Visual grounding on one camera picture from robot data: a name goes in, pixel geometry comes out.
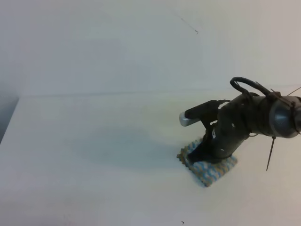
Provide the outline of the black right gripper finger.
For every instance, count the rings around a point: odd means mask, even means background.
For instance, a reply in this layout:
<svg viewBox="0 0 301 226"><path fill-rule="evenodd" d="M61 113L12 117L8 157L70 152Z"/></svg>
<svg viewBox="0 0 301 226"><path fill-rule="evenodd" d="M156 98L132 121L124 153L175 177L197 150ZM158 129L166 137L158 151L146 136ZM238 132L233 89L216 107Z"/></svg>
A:
<svg viewBox="0 0 301 226"><path fill-rule="evenodd" d="M200 158L201 158L200 161L208 162L210 164L218 164L221 161L227 159L227 157L225 157L225 158L217 158L217 157L214 157L214 156L209 155L209 154L202 154Z"/></svg>

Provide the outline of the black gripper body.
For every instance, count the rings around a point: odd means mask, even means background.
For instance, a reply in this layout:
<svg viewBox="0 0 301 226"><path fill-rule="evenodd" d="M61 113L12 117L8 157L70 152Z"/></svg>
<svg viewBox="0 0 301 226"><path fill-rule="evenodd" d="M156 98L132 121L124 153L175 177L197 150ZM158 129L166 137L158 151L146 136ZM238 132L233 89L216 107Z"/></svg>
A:
<svg viewBox="0 0 301 226"><path fill-rule="evenodd" d="M204 159L226 159L253 132L253 98L211 100L205 110Z"/></svg>

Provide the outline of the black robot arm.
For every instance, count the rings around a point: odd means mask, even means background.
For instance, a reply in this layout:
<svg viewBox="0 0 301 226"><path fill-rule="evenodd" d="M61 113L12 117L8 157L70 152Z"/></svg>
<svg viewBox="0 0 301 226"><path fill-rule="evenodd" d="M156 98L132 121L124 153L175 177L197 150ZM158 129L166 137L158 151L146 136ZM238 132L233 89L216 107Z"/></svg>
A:
<svg viewBox="0 0 301 226"><path fill-rule="evenodd" d="M218 163L230 157L252 133L268 137L293 138L301 131L301 99L272 92L235 99L210 100L184 112L182 121L201 121L203 140L188 155L190 163Z"/></svg>

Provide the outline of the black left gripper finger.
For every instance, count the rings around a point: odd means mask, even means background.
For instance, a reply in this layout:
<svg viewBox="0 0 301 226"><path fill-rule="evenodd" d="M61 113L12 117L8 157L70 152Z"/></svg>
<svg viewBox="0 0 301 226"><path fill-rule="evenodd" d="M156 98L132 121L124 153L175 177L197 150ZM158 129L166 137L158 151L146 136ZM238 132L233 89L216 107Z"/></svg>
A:
<svg viewBox="0 0 301 226"><path fill-rule="evenodd" d="M206 144L204 144L203 141L190 154L188 154L188 160L190 163L209 160Z"/></svg>

